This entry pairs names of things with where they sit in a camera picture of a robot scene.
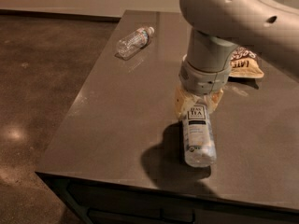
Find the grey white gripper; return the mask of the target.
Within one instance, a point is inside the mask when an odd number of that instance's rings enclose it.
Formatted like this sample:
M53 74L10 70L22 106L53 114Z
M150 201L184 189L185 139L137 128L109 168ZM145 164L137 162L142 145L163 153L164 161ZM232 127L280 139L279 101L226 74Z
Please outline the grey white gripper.
M197 102L195 95L207 95L209 114L218 107L222 87L231 72L231 56L237 44L191 29L186 55L182 59L179 79L183 86L175 90L175 112L183 119Z

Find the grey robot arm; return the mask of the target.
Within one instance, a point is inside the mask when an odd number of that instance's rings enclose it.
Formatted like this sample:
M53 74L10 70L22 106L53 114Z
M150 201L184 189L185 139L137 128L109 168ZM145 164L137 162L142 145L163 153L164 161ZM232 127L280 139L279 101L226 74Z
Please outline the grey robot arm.
M235 48L244 47L299 78L299 12L274 0L179 0L192 27L175 109L183 119L199 99L221 92Z

